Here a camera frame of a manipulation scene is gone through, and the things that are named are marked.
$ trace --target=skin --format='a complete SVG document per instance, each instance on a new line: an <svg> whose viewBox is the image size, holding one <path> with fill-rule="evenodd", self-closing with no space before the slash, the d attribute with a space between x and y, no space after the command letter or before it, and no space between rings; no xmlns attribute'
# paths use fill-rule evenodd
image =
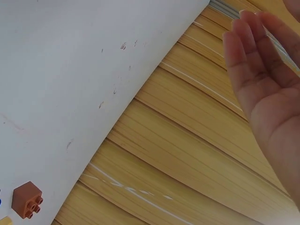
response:
<svg viewBox="0 0 300 225"><path fill-rule="evenodd" d="M300 21L300 1L284 2ZM240 12L223 34L225 61L257 143L300 209L300 78L281 60L263 27L300 68L300 37L267 12Z"/></svg>

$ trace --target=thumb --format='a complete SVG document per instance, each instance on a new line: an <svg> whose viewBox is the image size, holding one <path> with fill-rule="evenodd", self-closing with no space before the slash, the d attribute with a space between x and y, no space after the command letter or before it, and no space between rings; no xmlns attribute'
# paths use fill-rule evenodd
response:
<svg viewBox="0 0 300 225"><path fill-rule="evenodd" d="M287 10L300 22L300 0L283 0Z"/></svg>

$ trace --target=fingers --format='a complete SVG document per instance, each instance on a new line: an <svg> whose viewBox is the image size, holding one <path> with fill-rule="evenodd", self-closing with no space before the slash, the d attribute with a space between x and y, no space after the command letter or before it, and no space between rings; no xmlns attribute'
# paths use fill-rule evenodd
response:
<svg viewBox="0 0 300 225"><path fill-rule="evenodd" d="M232 30L239 36L243 44L250 70L256 74L256 77L259 79L267 77L267 70L257 51L256 43L249 25L245 21L237 19L232 22Z"/></svg>
<svg viewBox="0 0 300 225"><path fill-rule="evenodd" d="M235 95L248 119L255 105L264 97L280 89L270 77L250 70L244 48L250 49L251 43L245 42L233 31L223 34L223 45L227 71Z"/></svg>
<svg viewBox="0 0 300 225"><path fill-rule="evenodd" d="M298 76L282 61L259 18L246 10L240 12L240 18L251 28L257 50L270 76L283 88L296 84Z"/></svg>
<svg viewBox="0 0 300 225"><path fill-rule="evenodd" d="M283 0L287 10L300 22L300 5L299 0Z"/></svg>
<svg viewBox="0 0 300 225"><path fill-rule="evenodd" d="M257 16L267 30L280 42L289 56L300 67L300 37L278 17L267 12L259 12Z"/></svg>

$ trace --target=brown lego brick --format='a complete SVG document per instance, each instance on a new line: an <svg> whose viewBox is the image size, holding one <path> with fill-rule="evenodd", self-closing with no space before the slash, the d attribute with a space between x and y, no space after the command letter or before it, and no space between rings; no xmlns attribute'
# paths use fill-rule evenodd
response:
<svg viewBox="0 0 300 225"><path fill-rule="evenodd" d="M39 205L42 202L42 191L29 181L14 190L11 208L21 218L31 219L33 212L40 211Z"/></svg>

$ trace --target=wooden slats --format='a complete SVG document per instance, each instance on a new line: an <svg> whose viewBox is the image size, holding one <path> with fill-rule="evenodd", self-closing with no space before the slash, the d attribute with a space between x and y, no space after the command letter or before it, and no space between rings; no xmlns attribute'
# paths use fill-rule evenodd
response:
<svg viewBox="0 0 300 225"><path fill-rule="evenodd" d="M300 219L282 192L137 101L126 109L108 138L185 185L261 223Z"/></svg>
<svg viewBox="0 0 300 225"><path fill-rule="evenodd" d="M56 220L62 225L147 225L80 182L75 184Z"/></svg>
<svg viewBox="0 0 300 225"><path fill-rule="evenodd" d="M238 11L244 10L244 9L249 10L254 13L260 11L260 9L257 6L253 5L250 2L250 0L222 0L222 1Z"/></svg>
<svg viewBox="0 0 300 225"><path fill-rule="evenodd" d="M222 41L205 30L192 24L178 42L226 69Z"/></svg>
<svg viewBox="0 0 300 225"><path fill-rule="evenodd" d="M195 19L194 25L203 30L209 32L210 34L216 36L219 39L222 39L222 34L227 30L218 25L217 23L213 22L212 20L200 15Z"/></svg>
<svg viewBox="0 0 300 225"><path fill-rule="evenodd" d="M61 225L59 222L57 222L56 220L54 220L51 225Z"/></svg>
<svg viewBox="0 0 300 225"><path fill-rule="evenodd" d="M80 180L152 225L258 225L105 141Z"/></svg>
<svg viewBox="0 0 300 225"><path fill-rule="evenodd" d="M247 122L192 85L156 69L136 98L283 189Z"/></svg>
<svg viewBox="0 0 300 225"><path fill-rule="evenodd" d="M226 30L231 29L231 21L232 19L225 14L220 13L219 11L216 11L212 7L208 6L206 7L203 12L201 13L202 16L212 20L216 24L224 27Z"/></svg>
<svg viewBox="0 0 300 225"><path fill-rule="evenodd" d="M189 82L217 101L245 117L234 96L226 70L204 56L176 44L160 67Z"/></svg>

